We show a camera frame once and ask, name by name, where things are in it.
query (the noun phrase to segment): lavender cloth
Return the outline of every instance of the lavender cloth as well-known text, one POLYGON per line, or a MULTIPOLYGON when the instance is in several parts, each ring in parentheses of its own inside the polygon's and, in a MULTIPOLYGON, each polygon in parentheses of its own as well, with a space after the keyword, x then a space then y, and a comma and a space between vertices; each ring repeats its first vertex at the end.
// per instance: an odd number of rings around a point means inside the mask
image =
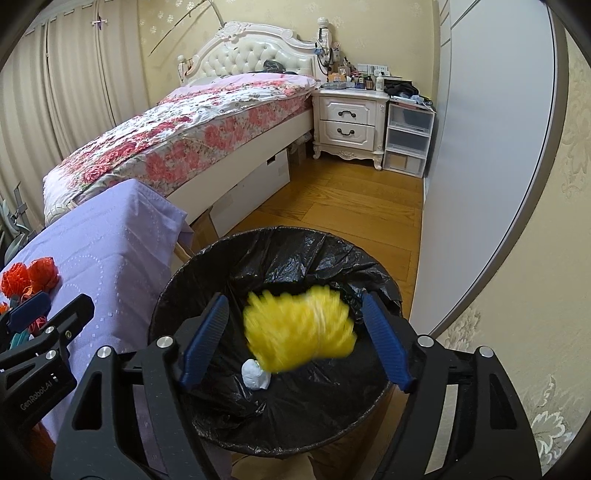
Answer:
MULTIPOLYGON (((117 353, 146 346, 152 311, 171 277, 174 246, 177 240, 188 244, 192 236, 185 217, 147 186, 127 180, 63 216, 13 260, 28 265, 54 258, 61 280, 51 295, 49 318, 80 293, 94 301, 94 318, 69 346, 78 381, 101 346, 117 353)), ((71 399, 70 394, 43 419, 54 441, 71 399)))

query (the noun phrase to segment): trash can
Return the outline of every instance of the trash can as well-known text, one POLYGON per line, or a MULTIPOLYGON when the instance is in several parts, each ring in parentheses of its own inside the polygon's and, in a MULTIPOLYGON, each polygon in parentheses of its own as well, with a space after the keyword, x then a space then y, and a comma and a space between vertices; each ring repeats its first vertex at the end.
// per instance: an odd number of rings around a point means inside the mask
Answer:
POLYGON ((196 434, 247 455, 285 458, 324 446, 354 429, 389 389, 363 325, 361 294, 376 291, 391 313, 401 314, 398 286, 364 250, 303 228, 257 229, 223 238, 176 272, 154 309, 149 341, 172 335, 198 316, 216 292, 230 302, 230 318, 203 382, 180 402, 196 434), (253 358, 242 311, 249 292, 300 294, 329 285, 350 307, 358 336, 343 359, 310 362, 274 374, 267 390, 251 391, 242 364, 253 358))

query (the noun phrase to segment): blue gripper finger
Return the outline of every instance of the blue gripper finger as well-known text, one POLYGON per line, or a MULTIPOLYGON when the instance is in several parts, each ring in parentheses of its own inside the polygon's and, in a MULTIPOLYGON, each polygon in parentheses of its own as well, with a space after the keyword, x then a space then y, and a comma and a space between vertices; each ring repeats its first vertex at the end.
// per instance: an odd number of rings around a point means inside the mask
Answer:
POLYGON ((414 378, 408 372, 408 355, 392 330, 386 314, 369 294, 363 294, 363 321, 382 362, 388 380, 408 392, 414 378))
POLYGON ((44 291, 39 292, 10 312, 8 330, 21 333, 39 317, 46 317, 50 310, 51 298, 44 291))
POLYGON ((226 329, 229 315, 228 299, 220 295, 184 352, 183 374, 179 383, 185 390, 190 390, 203 380, 213 353, 226 329))

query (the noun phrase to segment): white headboard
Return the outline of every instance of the white headboard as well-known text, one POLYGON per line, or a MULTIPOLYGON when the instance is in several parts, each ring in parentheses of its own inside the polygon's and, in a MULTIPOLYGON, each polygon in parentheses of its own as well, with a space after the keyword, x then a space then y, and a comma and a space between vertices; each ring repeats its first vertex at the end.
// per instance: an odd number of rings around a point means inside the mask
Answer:
POLYGON ((228 22, 192 60, 187 61, 182 55, 178 58, 179 79, 184 84, 191 78, 261 71, 265 60, 276 60, 288 71, 326 81, 315 48, 313 42, 296 39, 292 30, 228 22))

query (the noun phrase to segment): beige curtain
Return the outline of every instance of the beige curtain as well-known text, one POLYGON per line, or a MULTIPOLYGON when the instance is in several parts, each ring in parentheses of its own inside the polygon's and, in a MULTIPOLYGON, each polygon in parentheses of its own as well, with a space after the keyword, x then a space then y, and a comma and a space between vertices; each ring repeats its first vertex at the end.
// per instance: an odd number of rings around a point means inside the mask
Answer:
POLYGON ((43 222, 43 177, 61 161, 44 88, 45 26, 24 36, 0 73, 0 195, 14 208, 19 181, 28 218, 43 222))
POLYGON ((99 0, 99 15, 107 20, 98 32, 111 112, 121 124, 148 109, 142 66, 137 0, 99 0))
POLYGON ((113 128, 100 65, 98 4, 76 7, 47 24, 47 97, 63 157, 113 128))

